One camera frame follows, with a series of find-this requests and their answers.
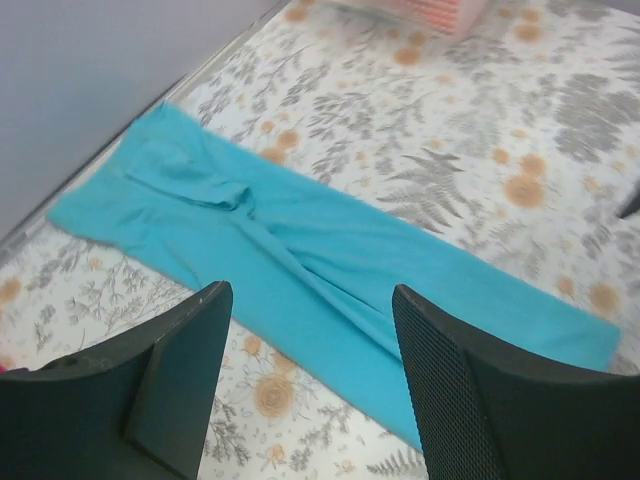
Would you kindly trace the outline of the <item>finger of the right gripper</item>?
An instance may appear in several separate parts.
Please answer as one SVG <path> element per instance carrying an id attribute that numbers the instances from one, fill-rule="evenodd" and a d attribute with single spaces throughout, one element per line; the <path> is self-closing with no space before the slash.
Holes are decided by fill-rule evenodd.
<path id="1" fill-rule="evenodd" d="M 619 208 L 616 216 L 619 219 L 626 219 L 640 211 L 640 184 L 634 185 L 633 191 Z"/>

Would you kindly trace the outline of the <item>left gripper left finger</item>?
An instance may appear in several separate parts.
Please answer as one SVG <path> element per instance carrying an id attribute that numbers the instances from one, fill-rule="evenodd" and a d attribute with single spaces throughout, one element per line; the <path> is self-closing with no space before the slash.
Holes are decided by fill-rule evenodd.
<path id="1" fill-rule="evenodd" d="M 194 479 L 233 292 L 215 282 L 119 335 L 1 376 L 5 479 Z"/>

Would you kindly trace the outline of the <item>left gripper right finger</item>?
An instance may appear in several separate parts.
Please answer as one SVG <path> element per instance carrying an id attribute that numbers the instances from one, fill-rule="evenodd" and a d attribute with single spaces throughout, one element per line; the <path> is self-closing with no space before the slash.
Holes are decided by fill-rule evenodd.
<path id="1" fill-rule="evenodd" d="M 639 380 L 511 345 L 407 286 L 393 318 L 433 479 L 635 479 Z"/>

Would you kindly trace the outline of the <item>turquoise t shirt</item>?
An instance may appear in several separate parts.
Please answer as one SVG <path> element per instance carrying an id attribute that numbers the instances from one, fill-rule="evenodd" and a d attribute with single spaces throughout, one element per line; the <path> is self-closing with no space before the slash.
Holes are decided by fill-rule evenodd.
<path id="1" fill-rule="evenodd" d="M 399 284 L 518 347 L 608 369 L 619 329 L 164 104 L 49 211 L 233 315 L 355 408 L 420 444 L 392 315 Z"/>

